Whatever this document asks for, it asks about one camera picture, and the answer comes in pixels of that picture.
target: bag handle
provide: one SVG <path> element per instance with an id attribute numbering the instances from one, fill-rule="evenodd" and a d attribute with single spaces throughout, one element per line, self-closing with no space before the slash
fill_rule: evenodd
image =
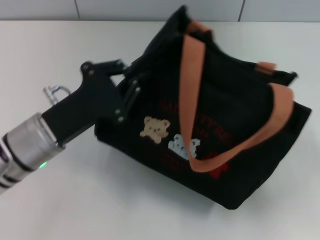
<path id="1" fill-rule="evenodd" d="M 260 61 L 256 64 L 255 70 L 263 74 L 272 75 L 276 71 L 276 64 L 272 62 Z"/>
<path id="2" fill-rule="evenodd" d="M 212 29 L 208 28 L 206 25 L 203 25 L 201 22 L 198 22 L 195 20 L 190 21 L 190 23 L 186 27 L 184 33 L 191 34 L 191 33 L 198 32 L 198 31 L 206 34 L 210 38 L 211 41 L 213 41 L 215 38 L 214 32 Z"/>
<path id="3" fill-rule="evenodd" d="M 198 106 L 205 50 L 206 46 L 203 42 L 187 34 L 184 35 L 179 77 L 179 121 L 190 166 L 195 172 L 214 170 L 242 150 L 251 148 L 272 137 L 285 126 L 294 107 L 292 90 L 280 84 L 270 83 L 273 91 L 273 110 L 268 121 L 255 134 L 216 157 L 203 160 L 192 157 L 190 142 Z"/>

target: robotic arm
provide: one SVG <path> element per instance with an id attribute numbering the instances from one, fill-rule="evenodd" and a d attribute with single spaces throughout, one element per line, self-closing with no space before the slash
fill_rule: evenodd
<path id="1" fill-rule="evenodd" d="M 46 87 L 44 92 L 53 106 L 36 113 L 0 139 L 0 194 L 22 181 L 42 164 L 65 149 L 72 139 L 105 118 L 115 125 L 128 117 L 141 91 L 139 80 L 132 79 L 123 95 L 110 79 L 126 75 L 121 60 L 81 65 L 80 87 L 73 93 L 63 86 Z M 69 96 L 58 101 L 55 92 L 65 90 Z"/>

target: bear face embroidery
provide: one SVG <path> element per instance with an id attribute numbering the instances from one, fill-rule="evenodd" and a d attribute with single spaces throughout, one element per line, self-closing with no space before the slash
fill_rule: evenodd
<path id="1" fill-rule="evenodd" d="M 140 132 L 140 136 L 148 136 L 155 144 L 159 144 L 162 139 L 168 136 L 167 128 L 169 126 L 170 122 L 168 120 L 160 120 L 146 116 L 144 118 L 144 130 Z"/>
<path id="2" fill-rule="evenodd" d="M 190 142 L 190 152 L 193 158 L 197 156 L 196 150 L 197 147 L 200 145 L 200 140 L 194 138 Z M 174 153 L 179 155 L 180 157 L 184 158 L 185 160 L 189 160 L 188 151 L 185 147 L 183 138 L 180 134 L 176 134 L 174 136 L 173 141 L 170 141 L 168 144 L 168 148 L 172 150 Z"/>

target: wall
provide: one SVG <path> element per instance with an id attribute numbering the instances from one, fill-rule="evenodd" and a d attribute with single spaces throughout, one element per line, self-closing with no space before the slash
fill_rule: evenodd
<path id="1" fill-rule="evenodd" d="M 0 0 L 0 20 L 164 21 L 181 5 L 201 21 L 320 21 L 318 0 Z"/>

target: bolt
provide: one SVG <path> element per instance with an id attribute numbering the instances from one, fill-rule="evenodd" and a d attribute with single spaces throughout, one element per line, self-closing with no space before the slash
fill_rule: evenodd
<path id="1" fill-rule="evenodd" d="M 120 117 L 118 118 L 118 122 L 119 122 L 119 123 L 122 123 L 124 120 L 125 120 L 125 118 L 124 118 L 123 116 L 120 116 Z"/>

